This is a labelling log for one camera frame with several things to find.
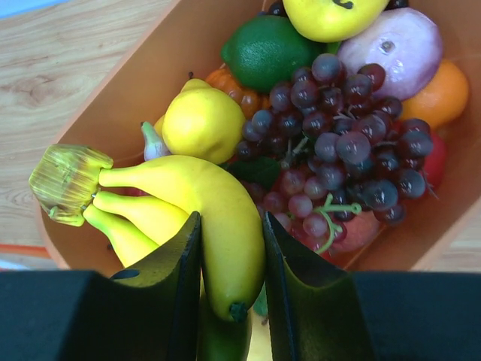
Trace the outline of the clear zip bag orange seal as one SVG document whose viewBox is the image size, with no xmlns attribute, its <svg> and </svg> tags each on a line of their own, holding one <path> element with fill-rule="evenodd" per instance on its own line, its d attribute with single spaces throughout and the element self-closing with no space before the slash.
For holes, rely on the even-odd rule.
<svg viewBox="0 0 481 361">
<path fill-rule="evenodd" d="M 21 244 L 1 244 L 1 253 L 16 254 L 20 256 L 31 256 L 39 259 L 49 259 L 50 255 L 45 247 L 21 245 Z M 28 271 L 29 268 L 14 262 L 1 260 L 1 271 Z"/>
</svg>

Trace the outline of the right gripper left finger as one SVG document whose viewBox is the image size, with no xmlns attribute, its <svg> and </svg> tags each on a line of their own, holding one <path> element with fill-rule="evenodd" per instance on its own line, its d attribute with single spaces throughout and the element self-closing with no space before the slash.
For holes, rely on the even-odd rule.
<svg viewBox="0 0 481 361">
<path fill-rule="evenodd" d="M 201 218 L 106 278 L 94 271 L 1 275 L 3 360 L 193 360 Z"/>
</svg>

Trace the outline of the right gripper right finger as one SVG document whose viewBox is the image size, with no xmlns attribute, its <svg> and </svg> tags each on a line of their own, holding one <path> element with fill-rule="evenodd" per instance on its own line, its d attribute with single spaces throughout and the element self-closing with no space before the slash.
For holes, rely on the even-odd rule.
<svg viewBox="0 0 481 361">
<path fill-rule="evenodd" d="M 346 272 L 263 220 L 275 360 L 478 360 L 480 276 Z"/>
</svg>

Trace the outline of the yellow banana bunch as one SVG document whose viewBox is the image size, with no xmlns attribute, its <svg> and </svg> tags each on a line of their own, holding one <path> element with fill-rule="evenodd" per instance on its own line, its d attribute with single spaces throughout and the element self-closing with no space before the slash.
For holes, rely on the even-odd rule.
<svg viewBox="0 0 481 361">
<path fill-rule="evenodd" d="M 233 175 L 207 160 L 170 155 L 125 168 L 91 147 L 53 144 L 29 177 L 51 220 L 69 224 L 100 187 L 135 187 L 201 215 L 204 288 L 215 315 L 240 323 L 265 276 L 262 222 Z"/>
</svg>

